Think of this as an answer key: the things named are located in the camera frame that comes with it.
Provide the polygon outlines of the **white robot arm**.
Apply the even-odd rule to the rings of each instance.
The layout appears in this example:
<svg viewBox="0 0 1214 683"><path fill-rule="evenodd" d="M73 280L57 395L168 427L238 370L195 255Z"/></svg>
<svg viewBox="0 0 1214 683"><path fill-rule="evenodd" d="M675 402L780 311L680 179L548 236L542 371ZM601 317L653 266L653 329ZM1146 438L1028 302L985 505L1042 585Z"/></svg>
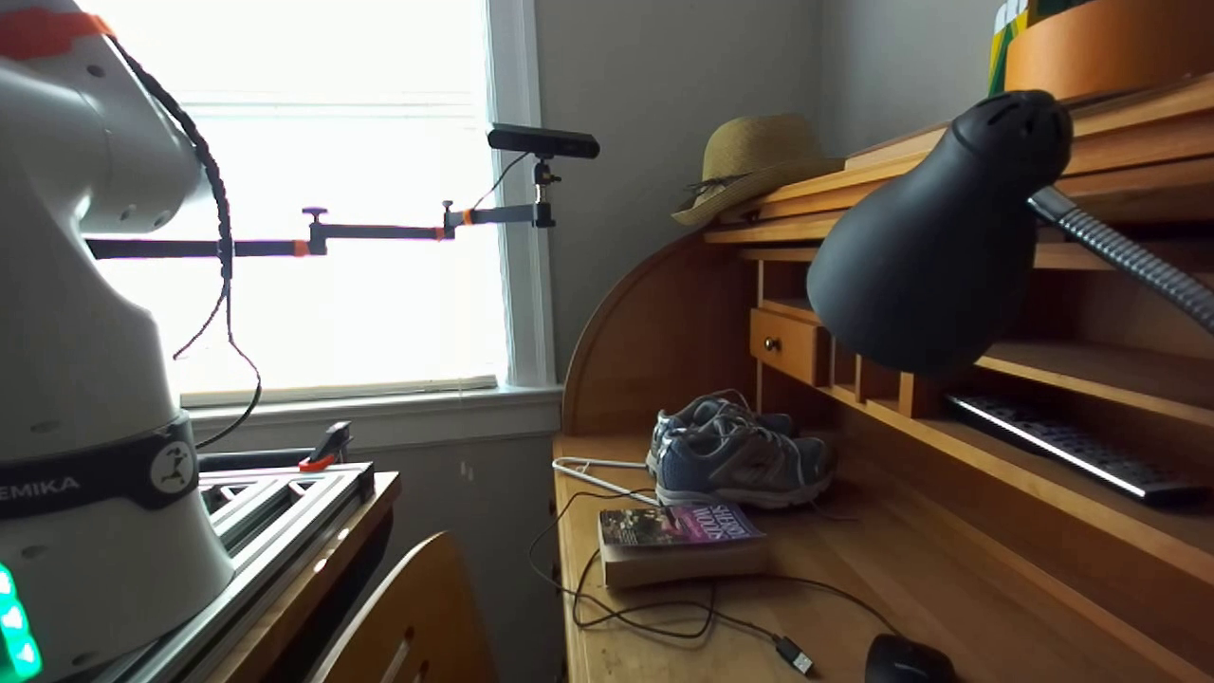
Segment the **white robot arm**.
<svg viewBox="0 0 1214 683"><path fill-rule="evenodd" d="M157 233L202 164L76 0L0 0L4 683L138 655L231 580L161 329L89 249Z"/></svg>

